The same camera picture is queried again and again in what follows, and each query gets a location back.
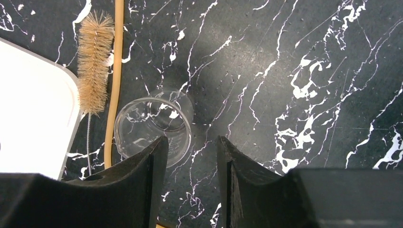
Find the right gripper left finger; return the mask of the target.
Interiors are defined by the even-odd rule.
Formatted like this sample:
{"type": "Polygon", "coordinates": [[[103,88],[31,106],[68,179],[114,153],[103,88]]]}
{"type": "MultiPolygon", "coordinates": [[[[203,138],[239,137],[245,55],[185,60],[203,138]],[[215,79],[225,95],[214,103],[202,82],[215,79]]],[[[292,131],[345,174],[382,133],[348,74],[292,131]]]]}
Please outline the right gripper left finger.
{"type": "Polygon", "coordinates": [[[154,228],[168,139],[85,180],[57,181],[35,173],[0,176],[3,228],[154,228]]]}

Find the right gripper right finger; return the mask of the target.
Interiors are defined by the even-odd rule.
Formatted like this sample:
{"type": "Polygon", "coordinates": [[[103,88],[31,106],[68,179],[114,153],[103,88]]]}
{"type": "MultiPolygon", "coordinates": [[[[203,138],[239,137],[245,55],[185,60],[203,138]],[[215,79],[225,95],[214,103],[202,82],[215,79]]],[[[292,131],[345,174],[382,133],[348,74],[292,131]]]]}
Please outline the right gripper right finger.
{"type": "Polygon", "coordinates": [[[292,169],[280,176],[216,140],[226,228],[400,228],[403,173],[372,169],[292,169]]]}

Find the white bin lid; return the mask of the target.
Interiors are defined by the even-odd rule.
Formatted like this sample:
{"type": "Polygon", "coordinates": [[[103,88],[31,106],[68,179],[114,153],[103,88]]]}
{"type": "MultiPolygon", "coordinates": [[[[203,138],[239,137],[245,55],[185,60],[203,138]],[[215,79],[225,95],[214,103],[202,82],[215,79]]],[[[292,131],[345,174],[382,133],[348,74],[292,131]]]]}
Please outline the white bin lid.
{"type": "Polygon", "coordinates": [[[81,117],[70,70],[1,39],[1,172],[60,180],[81,117]]]}

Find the brown test tube brush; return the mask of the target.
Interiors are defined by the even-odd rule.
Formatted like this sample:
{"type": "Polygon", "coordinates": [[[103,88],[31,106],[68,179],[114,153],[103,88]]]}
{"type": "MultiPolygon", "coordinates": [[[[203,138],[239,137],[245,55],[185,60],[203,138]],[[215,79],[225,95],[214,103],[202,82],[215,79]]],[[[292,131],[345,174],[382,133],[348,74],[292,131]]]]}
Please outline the brown test tube brush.
{"type": "Polygon", "coordinates": [[[78,34],[77,76],[80,109],[87,115],[86,154],[88,175],[92,175],[90,125],[93,115],[105,109],[107,60],[114,39],[114,21],[104,11],[92,11],[82,21],[78,34]]]}

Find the tan rubber tube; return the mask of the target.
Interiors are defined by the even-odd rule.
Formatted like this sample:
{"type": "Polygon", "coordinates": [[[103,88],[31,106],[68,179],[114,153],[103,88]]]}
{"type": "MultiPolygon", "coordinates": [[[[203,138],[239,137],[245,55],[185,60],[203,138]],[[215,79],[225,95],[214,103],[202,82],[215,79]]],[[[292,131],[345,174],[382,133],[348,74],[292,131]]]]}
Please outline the tan rubber tube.
{"type": "Polygon", "coordinates": [[[104,144],[104,168],[112,166],[112,140],[114,135],[114,124],[119,101],[121,75],[122,75],[122,54],[123,54],[123,25],[124,25],[124,0],[115,1],[115,42],[114,42],[114,64],[113,79],[108,109],[105,144],[104,144]]]}

